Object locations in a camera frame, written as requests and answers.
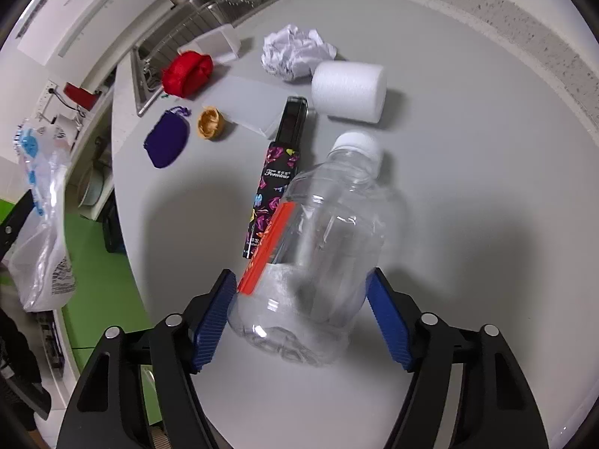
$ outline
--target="white appliance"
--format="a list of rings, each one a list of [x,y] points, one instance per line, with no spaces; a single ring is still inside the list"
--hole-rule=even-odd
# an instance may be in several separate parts
[[[171,6],[169,0],[48,0],[18,48],[51,76],[94,91]]]

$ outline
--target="orange label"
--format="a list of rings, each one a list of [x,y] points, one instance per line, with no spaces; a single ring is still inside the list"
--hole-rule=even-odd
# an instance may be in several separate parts
[[[277,207],[250,263],[247,265],[246,271],[243,272],[243,277],[237,287],[239,293],[252,295],[252,292],[254,292],[258,279],[262,275],[268,259],[273,254],[274,248],[279,243],[294,208],[294,202],[284,202]]]

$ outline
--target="crumpled paper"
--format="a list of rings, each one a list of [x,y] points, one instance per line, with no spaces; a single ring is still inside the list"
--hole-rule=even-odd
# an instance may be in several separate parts
[[[312,76],[318,64],[337,55],[337,49],[322,40],[315,29],[306,32],[295,25],[264,37],[262,50],[264,70],[286,81]]]

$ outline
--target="white foam cylinder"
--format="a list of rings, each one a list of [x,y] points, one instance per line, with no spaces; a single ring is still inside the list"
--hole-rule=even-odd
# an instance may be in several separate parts
[[[387,93],[382,65],[325,61],[312,77],[312,102],[319,113],[378,123]]]

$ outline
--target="speckled stone backsplash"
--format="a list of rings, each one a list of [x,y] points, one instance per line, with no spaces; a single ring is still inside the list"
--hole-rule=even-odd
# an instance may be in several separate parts
[[[486,22],[553,73],[599,132],[599,79],[553,31],[508,0],[440,0]]]

